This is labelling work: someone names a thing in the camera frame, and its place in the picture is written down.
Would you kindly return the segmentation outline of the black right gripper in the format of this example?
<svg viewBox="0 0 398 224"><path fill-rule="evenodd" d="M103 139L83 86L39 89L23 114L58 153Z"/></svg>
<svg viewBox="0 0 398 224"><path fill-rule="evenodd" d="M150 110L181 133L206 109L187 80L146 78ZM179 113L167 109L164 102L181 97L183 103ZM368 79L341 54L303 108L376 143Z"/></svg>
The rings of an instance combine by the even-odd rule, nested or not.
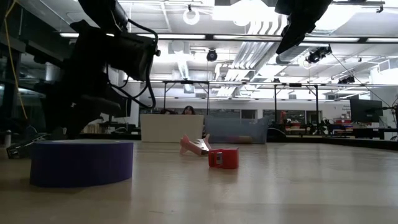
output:
<svg viewBox="0 0 398 224"><path fill-rule="evenodd" d="M324 15L332 0L277 0L275 12L287 16L287 25L276 50L281 54L299 45L307 32L312 32L315 23Z"/></svg>

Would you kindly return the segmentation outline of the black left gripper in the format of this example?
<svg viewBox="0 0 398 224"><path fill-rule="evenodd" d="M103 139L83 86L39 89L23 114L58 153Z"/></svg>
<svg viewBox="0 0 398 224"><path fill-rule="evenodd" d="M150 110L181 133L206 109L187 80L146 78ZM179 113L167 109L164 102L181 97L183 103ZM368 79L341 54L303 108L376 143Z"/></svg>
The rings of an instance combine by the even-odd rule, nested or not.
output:
<svg viewBox="0 0 398 224"><path fill-rule="evenodd" d="M58 81L43 82L43 111L46 125L60 125L58 138L79 138L99 134L95 120L100 115L126 117L131 101L117 92L109 74L101 72L87 80L73 81L64 76Z"/></svg>

